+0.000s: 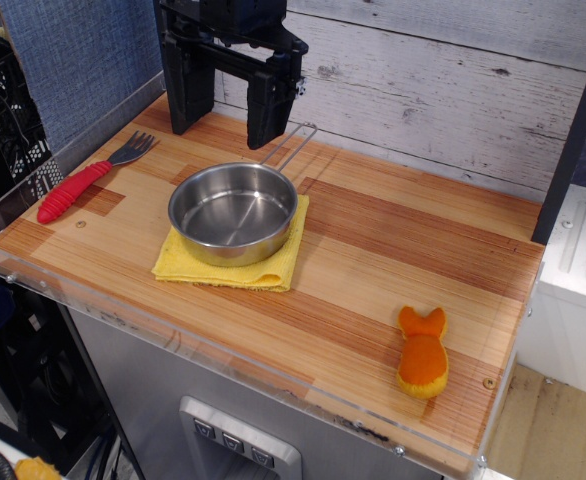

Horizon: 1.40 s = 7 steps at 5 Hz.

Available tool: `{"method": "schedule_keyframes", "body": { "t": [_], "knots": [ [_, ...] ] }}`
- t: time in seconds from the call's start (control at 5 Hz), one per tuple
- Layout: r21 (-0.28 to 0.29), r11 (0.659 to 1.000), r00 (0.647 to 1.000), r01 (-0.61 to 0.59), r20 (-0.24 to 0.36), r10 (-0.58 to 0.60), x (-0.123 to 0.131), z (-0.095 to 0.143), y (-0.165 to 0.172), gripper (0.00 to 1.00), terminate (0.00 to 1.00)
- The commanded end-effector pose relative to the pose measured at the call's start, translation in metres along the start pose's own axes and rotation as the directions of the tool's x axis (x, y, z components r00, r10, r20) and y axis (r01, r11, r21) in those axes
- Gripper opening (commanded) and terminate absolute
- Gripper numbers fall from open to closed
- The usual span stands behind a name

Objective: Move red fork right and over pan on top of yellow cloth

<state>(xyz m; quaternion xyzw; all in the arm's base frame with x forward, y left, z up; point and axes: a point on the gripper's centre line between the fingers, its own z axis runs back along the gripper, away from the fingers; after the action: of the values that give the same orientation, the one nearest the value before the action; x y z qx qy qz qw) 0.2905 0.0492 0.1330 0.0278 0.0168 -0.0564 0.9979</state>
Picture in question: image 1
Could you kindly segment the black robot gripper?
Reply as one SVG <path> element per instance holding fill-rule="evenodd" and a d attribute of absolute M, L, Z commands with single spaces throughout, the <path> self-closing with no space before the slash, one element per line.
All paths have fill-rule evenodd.
<path fill-rule="evenodd" d="M 285 1 L 160 1 L 172 130 L 181 135 L 214 106 L 215 72 L 248 81 L 247 145 L 282 135 L 305 92 L 308 45 L 287 30 Z"/>

